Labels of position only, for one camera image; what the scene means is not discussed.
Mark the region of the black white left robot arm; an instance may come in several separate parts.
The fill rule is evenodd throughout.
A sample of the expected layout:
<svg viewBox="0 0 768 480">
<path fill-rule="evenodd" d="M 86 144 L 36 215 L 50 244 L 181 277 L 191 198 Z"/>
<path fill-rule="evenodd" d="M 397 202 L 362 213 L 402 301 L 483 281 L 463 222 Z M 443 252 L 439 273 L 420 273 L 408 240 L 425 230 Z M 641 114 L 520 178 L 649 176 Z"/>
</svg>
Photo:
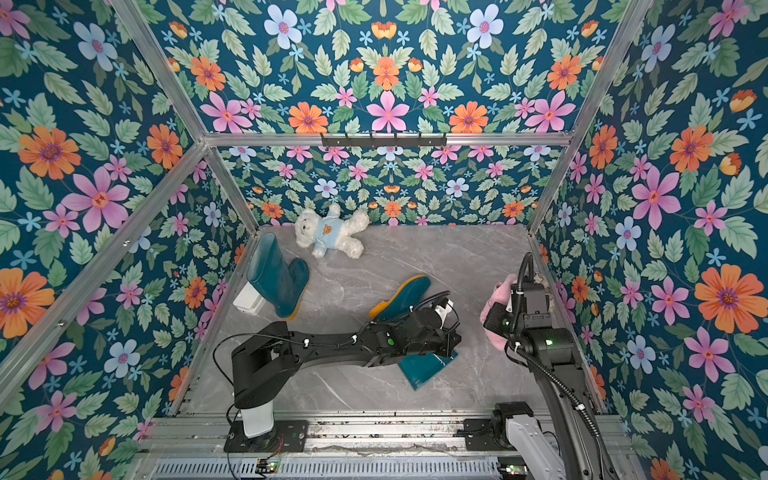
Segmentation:
<svg viewBox="0 0 768 480">
<path fill-rule="evenodd" d="M 374 318 L 358 330 L 310 334 L 272 322 L 231 353 L 234 408 L 243 435 L 255 439 L 275 428 L 274 400 L 300 370 L 330 364 L 365 368 L 398 364 L 408 357 L 450 359 L 462 337 L 449 300 L 413 307 L 392 319 Z"/>
</svg>

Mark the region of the pink microfiber cloth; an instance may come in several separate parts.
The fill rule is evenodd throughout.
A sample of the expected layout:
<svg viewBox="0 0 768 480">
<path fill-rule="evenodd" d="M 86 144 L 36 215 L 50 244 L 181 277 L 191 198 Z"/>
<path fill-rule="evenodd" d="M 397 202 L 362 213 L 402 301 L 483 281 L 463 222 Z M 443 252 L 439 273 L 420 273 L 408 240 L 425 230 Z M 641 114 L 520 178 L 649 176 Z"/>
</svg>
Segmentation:
<svg viewBox="0 0 768 480">
<path fill-rule="evenodd" d="M 484 327 L 487 338 L 499 351 L 504 350 L 506 338 L 497 334 L 496 329 L 511 309 L 512 287 L 517 280 L 516 274 L 510 274 L 504 281 L 497 283 L 480 313 L 480 323 Z"/>
</svg>

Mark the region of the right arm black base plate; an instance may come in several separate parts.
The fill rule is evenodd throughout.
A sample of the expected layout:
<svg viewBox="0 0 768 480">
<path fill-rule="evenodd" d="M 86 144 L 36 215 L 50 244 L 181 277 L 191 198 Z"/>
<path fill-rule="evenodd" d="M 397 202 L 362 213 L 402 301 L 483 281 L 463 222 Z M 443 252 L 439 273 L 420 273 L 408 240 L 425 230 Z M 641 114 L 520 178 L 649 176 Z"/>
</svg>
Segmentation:
<svg viewBox="0 0 768 480">
<path fill-rule="evenodd" d="M 465 419 L 457 435 L 468 451 L 508 451 L 512 446 L 502 432 L 501 424 L 492 419 Z"/>
</svg>

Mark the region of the teal rubber boot orange sole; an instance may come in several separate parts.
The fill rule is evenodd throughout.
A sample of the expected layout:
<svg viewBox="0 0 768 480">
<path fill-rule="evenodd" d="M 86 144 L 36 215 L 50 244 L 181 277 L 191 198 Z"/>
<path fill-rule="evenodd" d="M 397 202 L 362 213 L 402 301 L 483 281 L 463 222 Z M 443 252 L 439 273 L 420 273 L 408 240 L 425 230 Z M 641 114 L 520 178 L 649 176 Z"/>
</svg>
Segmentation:
<svg viewBox="0 0 768 480">
<path fill-rule="evenodd" d="M 248 263 L 247 279 L 280 319 L 296 316 L 309 278 L 307 261 L 299 257 L 286 261 L 274 233 L 259 238 Z"/>
</svg>

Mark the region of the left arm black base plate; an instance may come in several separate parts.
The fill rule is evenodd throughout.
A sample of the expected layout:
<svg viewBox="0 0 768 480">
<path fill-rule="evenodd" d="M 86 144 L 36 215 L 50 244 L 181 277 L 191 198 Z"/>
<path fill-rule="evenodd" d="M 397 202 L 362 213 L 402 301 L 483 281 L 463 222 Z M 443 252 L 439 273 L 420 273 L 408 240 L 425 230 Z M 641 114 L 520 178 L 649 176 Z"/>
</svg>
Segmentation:
<svg viewBox="0 0 768 480">
<path fill-rule="evenodd" d="M 226 453 L 297 453 L 303 452 L 308 436 L 306 420 L 278 420 L 273 428 L 259 436 L 247 437 L 242 420 L 232 423 L 226 438 Z"/>
</svg>

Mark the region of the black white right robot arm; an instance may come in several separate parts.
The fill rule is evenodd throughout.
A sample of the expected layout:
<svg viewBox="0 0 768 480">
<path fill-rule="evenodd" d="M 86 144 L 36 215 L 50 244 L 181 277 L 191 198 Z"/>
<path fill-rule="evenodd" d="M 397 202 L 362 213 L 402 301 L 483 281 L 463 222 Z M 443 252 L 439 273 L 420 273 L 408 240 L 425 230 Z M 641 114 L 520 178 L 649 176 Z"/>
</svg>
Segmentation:
<svg viewBox="0 0 768 480">
<path fill-rule="evenodd" d="M 494 435 L 520 454 L 528 476 L 615 479 L 577 345 L 568 329 L 555 324 L 543 285 L 507 277 L 495 286 L 480 320 L 491 343 L 533 374 L 554 427 L 556 445 L 527 404 L 509 402 L 494 410 Z"/>
</svg>

